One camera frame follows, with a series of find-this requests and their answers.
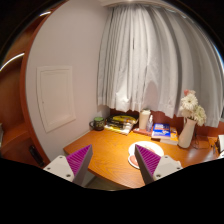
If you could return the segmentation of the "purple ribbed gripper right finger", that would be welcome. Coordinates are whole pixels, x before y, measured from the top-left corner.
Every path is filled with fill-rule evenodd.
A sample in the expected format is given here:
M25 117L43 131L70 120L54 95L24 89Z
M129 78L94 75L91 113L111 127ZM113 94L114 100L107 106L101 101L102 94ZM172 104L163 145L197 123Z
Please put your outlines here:
M160 157L140 145L135 145L134 155L146 185L182 169L179 161L168 155Z

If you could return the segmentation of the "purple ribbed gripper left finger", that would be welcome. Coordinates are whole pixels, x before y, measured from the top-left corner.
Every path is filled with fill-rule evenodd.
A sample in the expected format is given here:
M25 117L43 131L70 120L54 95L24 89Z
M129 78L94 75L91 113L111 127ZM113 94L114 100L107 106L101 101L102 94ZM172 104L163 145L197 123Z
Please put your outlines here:
M59 155L44 170L81 186L92 155L92 145L87 145L68 156Z

